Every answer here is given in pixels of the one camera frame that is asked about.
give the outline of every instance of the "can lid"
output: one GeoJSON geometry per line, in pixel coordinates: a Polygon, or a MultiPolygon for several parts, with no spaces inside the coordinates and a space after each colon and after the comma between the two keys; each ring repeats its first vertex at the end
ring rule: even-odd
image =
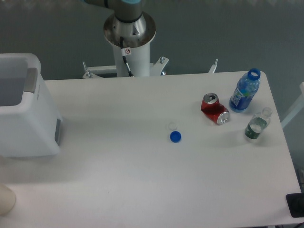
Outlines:
{"type": "Polygon", "coordinates": [[[204,102],[206,102],[207,104],[213,104],[216,103],[218,101],[218,96],[215,93],[209,93],[204,95],[204,102]]]}
{"type": "Polygon", "coordinates": [[[170,139],[172,142],[178,143],[181,140],[181,133],[178,131],[171,132],[170,139]]]}
{"type": "Polygon", "coordinates": [[[222,125],[224,123],[227,123],[229,121],[229,118],[230,118],[229,111],[221,113],[218,116],[218,121],[217,121],[218,125],[222,125]]]}
{"type": "Polygon", "coordinates": [[[250,80],[256,81],[261,77],[261,71],[257,68],[252,68],[248,71],[248,78],[250,80]]]}

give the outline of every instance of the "blue cap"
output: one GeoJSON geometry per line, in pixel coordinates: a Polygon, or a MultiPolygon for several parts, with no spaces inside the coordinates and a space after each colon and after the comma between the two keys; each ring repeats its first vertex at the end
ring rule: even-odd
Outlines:
{"type": "Polygon", "coordinates": [[[181,133],[178,131],[171,132],[170,139],[172,142],[178,143],[181,140],[181,133]]]}
{"type": "Polygon", "coordinates": [[[250,80],[256,81],[261,77],[261,71],[257,68],[252,68],[248,71],[248,78],[250,80]]]}

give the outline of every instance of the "water bottle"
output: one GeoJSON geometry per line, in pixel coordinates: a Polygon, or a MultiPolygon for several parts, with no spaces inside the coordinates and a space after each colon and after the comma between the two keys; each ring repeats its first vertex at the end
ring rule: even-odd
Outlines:
{"type": "Polygon", "coordinates": [[[269,125],[271,114],[272,110],[268,107],[264,108],[262,112],[254,114],[245,129],[245,135],[250,139],[257,139],[269,125]]]}
{"type": "Polygon", "coordinates": [[[260,86],[260,76],[261,72],[253,68],[238,81],[237,87],[229,101],[229,106],[234,112],[240,113],[247,109],[260,86]]]}

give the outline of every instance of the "red can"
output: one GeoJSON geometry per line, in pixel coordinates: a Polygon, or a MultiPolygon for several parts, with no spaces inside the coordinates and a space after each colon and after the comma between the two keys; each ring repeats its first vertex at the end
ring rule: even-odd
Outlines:
{"type": "Polygon", "coordinates": [[[217,125],[222,125],[229,121],[229,110],[219,102],[219,97],[214,93],[204,95],[201,103],[202,112],[217,125]]]}

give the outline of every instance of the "small glass bottle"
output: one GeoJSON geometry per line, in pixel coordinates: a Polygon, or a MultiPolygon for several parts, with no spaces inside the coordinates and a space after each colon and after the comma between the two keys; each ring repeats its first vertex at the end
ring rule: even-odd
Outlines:
{"type": "Polygon", "coordinates": [[[257,139],[269,125],[271,114],[272,110],[268,107],[264,108],[262,112],[254,114],[245,129],[245,135],[250,139],[257,139]]]}

